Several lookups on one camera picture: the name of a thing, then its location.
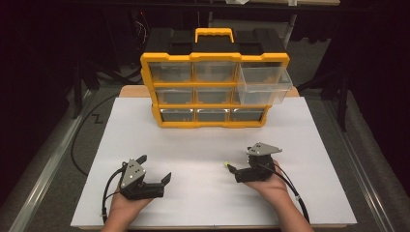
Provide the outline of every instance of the human hand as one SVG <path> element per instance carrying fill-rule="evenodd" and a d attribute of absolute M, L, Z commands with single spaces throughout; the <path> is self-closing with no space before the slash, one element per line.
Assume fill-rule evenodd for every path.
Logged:
<path fill-rule="evenodd" d="M 115 193 L 112 197 L 108 219 L 102 231 L 125 231 L 138 216 L 139 212 L 152 200 L 128 200 L 121 193 Z"/>
<path fill-rule="evenodd" d="M 279 168 L 275 168 L 275 170 L 281 175 Z M 259 194 L 261 194 L 274 207 L 277 207 L 281 203 L 292 203 L 286 188 L 286 183 L 276 174 L 273 174 L 266 181 L 246 182 L 244 184 L 259 192 Z"/>

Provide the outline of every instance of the white table surface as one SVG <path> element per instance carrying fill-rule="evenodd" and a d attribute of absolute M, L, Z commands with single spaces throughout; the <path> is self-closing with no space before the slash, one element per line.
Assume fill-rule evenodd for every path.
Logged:
<path fill-rule="evenodd" d="M 246 149 L 256 142 L 282 149 L 273 154 L 301 194 L 314 225 L 356 223 L 304 98 L 285 98 L 268 112 L 263 128 L 161 129 L 149 98 L 116 99 L 72 226 L 102 227 L 103 191 L 123 161 L 147 155 L 147 183 L 172 172 L 163 198 L 150 203 L 132 228 L 278 227 L 271 206 L 235 181 L 223 165 L 248 167 Z M 119 175 L 110 190 L 115 190 Z M 109 209 L 110 198 L 106 202 Z"/>

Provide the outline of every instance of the gripper jaw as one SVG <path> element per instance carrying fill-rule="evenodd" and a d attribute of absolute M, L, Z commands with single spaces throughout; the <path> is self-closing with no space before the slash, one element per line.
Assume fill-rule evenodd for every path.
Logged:
<path fill-rule="evenodd" d="M 280 148 L 258 142 L 252 147 L 248 147 L 247 154 L 251 156 L 265 156 L 265 155 L 271 155 L 273 153 L 279 153 L 281 152 Z"/>
<path fill-rule="evenodd" d="M 146 160 L 144 155 L 137 160 L 130 159 L 126 164 L 120 180 L 120 192 L 129 200 L 163 197 L 164 187 L 171 181 L 171 173 L 168 173 L 160 183 L 143 182 L 146 171 L 141 164 Z"/>
<path fill-rule="evenodd" d="M 238 183 L 266 181 L 272 176 L 272 171 L 275 170 L 271 154 L 279 152 L 281 152 L 280 148 L 259 142 L 252 147 L 248 147 L 249 168 L 238 170 L 230 164 L 227 164 L 227 167 L 229 172 L 235 175 L 236 182 Z"/>

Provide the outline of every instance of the storage organizer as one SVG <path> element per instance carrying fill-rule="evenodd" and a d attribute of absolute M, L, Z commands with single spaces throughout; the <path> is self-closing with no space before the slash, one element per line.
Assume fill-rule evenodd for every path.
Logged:
<path fill-rule="evenodd" d="M 274 29 L 153 28 L 141 74 L 160 127 L 262 127 L 292 88 L 288 63 Z"/>

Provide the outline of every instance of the black cable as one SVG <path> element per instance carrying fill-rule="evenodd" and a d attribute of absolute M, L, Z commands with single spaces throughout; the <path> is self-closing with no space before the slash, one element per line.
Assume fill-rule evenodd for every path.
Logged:
<path fill-rule="evenodd" d="M 110 100 L 110 99 L 112 99 L 112 98 L 114 98 L 114 97 L 117 97 L 117 96 L 119 96 L 119 94 L 115 94 L 115 95 L 113 95 L 113 96 L 110 96 L 110 97 L 104 99 L 103 101 L 101 101 L 100 103 L 98 103 L 93 109 L 91 109 L 91 111 L 90 111 L 90 112 L 85 116 L 85 118 L 81 121 L 80 125 L 78 126 L 77 131 L 75 132 L 75 134 L 74 134 L 74 136 L 73 136 L 73 143 L 72 143 L 72 148 L 71 148 L 71 150 L 70 150 L 70 154 L 71 154 L 71 157 L 72 157 L 72 161 L 73 161 L 74 166 L 75 166 L 75 167 L 78 169 L 78 171 L 81 172 L 84 176 L 88 176 L 88 173 L 85 172 L 84 170 L 82 170 L 82 169 L 78 166 L 78 164 L 76 163 L 75 158 L 74 158 L 74 145 L 75 145 L 76 139 L 77 139 L 77 137 L 78 137 L 78 134 L 79 134 L 79 132 L 81 131 L 81 128 L 82 128 L 82 126 L 84 125 L 85 121 L 88 119 L 88 117 L 90 117 L 90 115 L 94 112 L 94 110 L 96 110 L 96 109 L 97 109 L 100 105 L 102 105 L 103 103 L 105 103 L 105 102 L 107 102 L 108 100 Z"/>
<path fill-rule="evenodd" d="M 280 175 L 280 174 L 279 174 L 277 171 L 275 171 L 274 169 L 272 169 L 272 168 L 270 168 L 270 167 L 268 167 L 268 166 L 265 166 L 265 165 L 263 165 L 263 164 L 260 164 L 260 163 L 258 163 L 258 164 L 259 164 L 260 166 L 262 166 L 263 168 L 265 168 L 265 169 L 271 171 L 273 174 L 279 176 L 279 177 L 289 186 L 289 188 L 293 191 L 293 194 L 295 194 L 296 200 L 298 200 L 299 204 L 301 205 L 302 212 L 303 212 L 303 214 L 304 214 L 304 217 L 305 217 L 306 221 L 307 221 L 308 223 L 310 223 L 310 220 L 309 220 L 309 217 L 308 217 L 308 210 L 307 210 L 307 207 L 306 207 L 306 205 L 305 205 L 305 202 L 304 202 L 304 200 L 302 200 L 302 197 L 301 197 L 301 195 L 299 194 L 299 192 L 296 191 L 296 189 L 295 189 L 295 187 L 293 186 L 293 184 L 291 183 L 289 177 L 288 177 L 286 174 L 284 174 L 284 175 L 286 176 L 286 178 L 289 179 L 289 181 L 288 181 L 288 180 L 286 180 L 286 178 L 284 178 L 282 175 Z"/>
<path fill-rule="evenodd" d="M 111 195 L 113 195 L 113 194 L 115 194 L 115 193 L 118 192 L 118 191 L 117 191 L 117 192 L 114 192 L 114 193 L 112 193 L 112 194 L 106 196 L 106 194 L 107 194 L 107 192 L 108 192 L 109 185 L 111 184 L 112 179 L 114 179 L 114 177 L 117 176 L 118 174 L 124 172 L 124 171 L 126 170 L 126 168 L 127 168 L 127 166 L 124 165 L 124 166 L 121 167 L 120 169 L 116 170 L 116 171 L 114 172 L 114 174 L 112 174 L 112 176 L 108 179 L 108 182 L 106 183 L 105 190 L 103 191 L 103 196 L 102 196 L 102 221 L 103 221 L 104 223 L 105 223 L 106 220 L 108 219 L 108 215 L 106 214 L 105 201 L 106 201 L 106 199 L 107 199 L 109 196 L 111 196 Z"/>
<path fill-rule="evenodd" d="M 287 176 L 286 172 L 276 163 L 274 163 L 274 166 L 276 166 L 286 177 L 286 179 L 289 181 L 289 183 L 292 185 L 292 187 L 294 188 L 295 186 L 293 185 L 292 181 L 290 180 L 290 178 Z"/>

